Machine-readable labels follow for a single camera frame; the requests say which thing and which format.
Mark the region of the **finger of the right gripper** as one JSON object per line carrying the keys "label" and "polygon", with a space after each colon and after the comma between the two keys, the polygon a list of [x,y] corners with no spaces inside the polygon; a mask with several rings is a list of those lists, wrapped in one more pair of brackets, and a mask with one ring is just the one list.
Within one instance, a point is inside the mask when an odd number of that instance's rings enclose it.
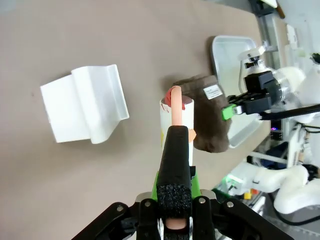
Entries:
{"label": "finger of the right gripper", "polygon": [[234,115],[259,114],[271,108],[272,101],[270,97],[236,99],[229,102],[229,105],[222,109],[222,119],[224,121],[231,119]]}
{"label": "finger of the right gripper", "polygon": [[241,93],[240,95],[229,95],[227,101],[229,104],[244,104],[250,101],[253,94],[250,92]]}

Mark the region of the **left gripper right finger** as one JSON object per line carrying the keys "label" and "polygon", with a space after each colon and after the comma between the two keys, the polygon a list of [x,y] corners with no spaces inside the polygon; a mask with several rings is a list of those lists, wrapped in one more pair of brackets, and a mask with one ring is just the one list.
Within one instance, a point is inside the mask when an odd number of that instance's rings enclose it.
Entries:
{"label": "left gripper right finger", "polygon": [[220,203],[212,190],[200,189],[191,175],[192,238],[215,240],[216,231],[232,240],[291,240],[292,237],[235,198]]}

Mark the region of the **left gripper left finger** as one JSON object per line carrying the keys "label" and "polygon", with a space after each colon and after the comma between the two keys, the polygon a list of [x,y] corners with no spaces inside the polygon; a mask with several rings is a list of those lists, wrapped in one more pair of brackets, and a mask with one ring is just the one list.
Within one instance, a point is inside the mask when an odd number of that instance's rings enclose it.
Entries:
{"label": "left gripper left finger", "polygon": [[157,172],[151,192],[136,197],[132,206],[115,202],[81,230],[74,240],[127,240],[136,235],[137,240],[163,238],[157,195]]}

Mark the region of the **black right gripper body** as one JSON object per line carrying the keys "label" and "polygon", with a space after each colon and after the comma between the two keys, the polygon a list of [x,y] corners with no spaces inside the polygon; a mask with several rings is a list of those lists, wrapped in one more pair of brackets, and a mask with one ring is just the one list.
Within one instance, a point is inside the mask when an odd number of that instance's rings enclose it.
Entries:
{"label": "black right gripper body", "polygon": [[280,101],[280,84],[271,71],[249,74],[244,82],[252,98],[270,97],[271,107]]}

